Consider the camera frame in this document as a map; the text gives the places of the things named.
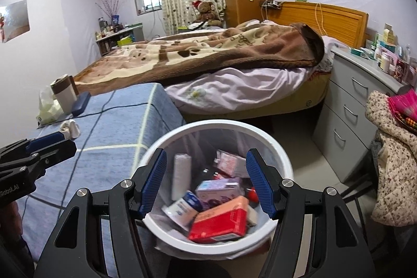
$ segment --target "blue gripper pad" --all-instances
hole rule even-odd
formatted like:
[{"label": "blue gripper pad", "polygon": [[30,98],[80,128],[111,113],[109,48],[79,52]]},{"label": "blue gripper pad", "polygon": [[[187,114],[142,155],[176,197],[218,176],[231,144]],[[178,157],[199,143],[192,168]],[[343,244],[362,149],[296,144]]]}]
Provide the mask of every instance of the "blue gripper pad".
[{"label": "blue gripper pad", "polygon": [[59,141],[63,141],[65,139],[64,135],[61,132],[54,132],[51,134],[47,134],[46,136],[36,138],[29,142],[26,147],[26,152],[28,154],[32,154],[35,151],[41,150],[45,147],[51,146]]},{"label": "blue gripper pad", "polygon": [[139,213],[143,218],[152,210],[165,171],[166,152],[165,150],[162,150],[161,154],[155,162],[147,182],[145,183],[145,188],[142,191],[142,203],[139,208]]},{"label": "blue gripper pad", "polygon": [[262,210],[264,213],[267,213],[271,219],[274,219],[277,210],[274,206],[273,192],[252,151],[248,151],[246,154],[246,169],[252,184],[255,187]]}]

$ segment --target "teddy bear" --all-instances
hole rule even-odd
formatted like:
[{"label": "teddy bear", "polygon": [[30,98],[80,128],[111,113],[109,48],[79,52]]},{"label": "teddy bear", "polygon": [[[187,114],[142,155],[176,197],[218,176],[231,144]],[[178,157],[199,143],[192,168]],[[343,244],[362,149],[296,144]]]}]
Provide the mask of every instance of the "teddy bear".
[{"label": "teddy bear", "polygon": [[207,22],[209,27],[222,27],[223,23],[218,16],[216,7],[212,2],[195,1],[193,6],[199,12],[197,19],[193,23]]}]

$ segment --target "white trash bin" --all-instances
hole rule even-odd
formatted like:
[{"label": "white trash bin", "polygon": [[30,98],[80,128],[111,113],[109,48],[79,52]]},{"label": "white trash bin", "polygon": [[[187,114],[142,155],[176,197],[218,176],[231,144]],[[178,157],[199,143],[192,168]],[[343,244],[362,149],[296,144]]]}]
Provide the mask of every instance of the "white trash bin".
[{"label": "white trash bin", "polygon": [[266,164],[276,167],[283,178],[293,179],[287,154],[269,134],[257,127],[232,120],[204,120],[187,124],[158,139],[143,155],[139,167],[148,163],[158,147],[167,153],[167,169],[154,207],[143,221],[163,242],[163,252],[187,259],[235,258],[261,246],[274,232],[277,221],[269,219],[259,205],[256,208],[258,225],[251,227],[243,238],[214,244],[197,244],[173,230],[172,222],[161,210],[164,205],[169,206],[172,203],[170,196],[173,162],[177,153],[187,153],[192,157],[192,177],[195,177],[213,164],[217,149],[246,157],[249,149],[256,148]]}]

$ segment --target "metal screw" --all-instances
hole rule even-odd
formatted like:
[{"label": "metal screw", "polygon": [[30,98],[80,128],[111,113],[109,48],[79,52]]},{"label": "metal screw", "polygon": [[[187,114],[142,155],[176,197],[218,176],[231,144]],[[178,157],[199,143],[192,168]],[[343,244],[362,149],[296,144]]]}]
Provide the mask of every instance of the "metal screw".
[{"label": "metal screw", "polygon": [[294,185],[294,182],[291,179],[284,179],[282,181],[283,186],[290,188],[291,186]]},{"label": "metal screw", "polygon": [[335,196],[337,193],[337,190],[335,188],[327,188],[326,189],[327,194],[331,195],[331,196]]},{"label": "metal screw", "polygon": [[130,186],[132,186],[132,181],[130,179],[125,179],[124,181],[120,183],[120,186],[125,189],[129,188]]},{"label": "metal screw", "polygon": [[77,196],[84,197],[88,193],[87,189],[80,189],[77,191]]}]

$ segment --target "purple box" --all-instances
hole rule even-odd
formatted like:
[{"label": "purple box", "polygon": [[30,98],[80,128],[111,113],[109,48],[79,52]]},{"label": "purple box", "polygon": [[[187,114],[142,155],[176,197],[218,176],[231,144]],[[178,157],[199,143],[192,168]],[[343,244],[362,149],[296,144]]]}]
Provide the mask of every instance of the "purple box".
[{"label": "purple box", "polygon": [[240,178],[204,180],[195,190],[203,209],[221,205],[238,196],[243,196]]}]

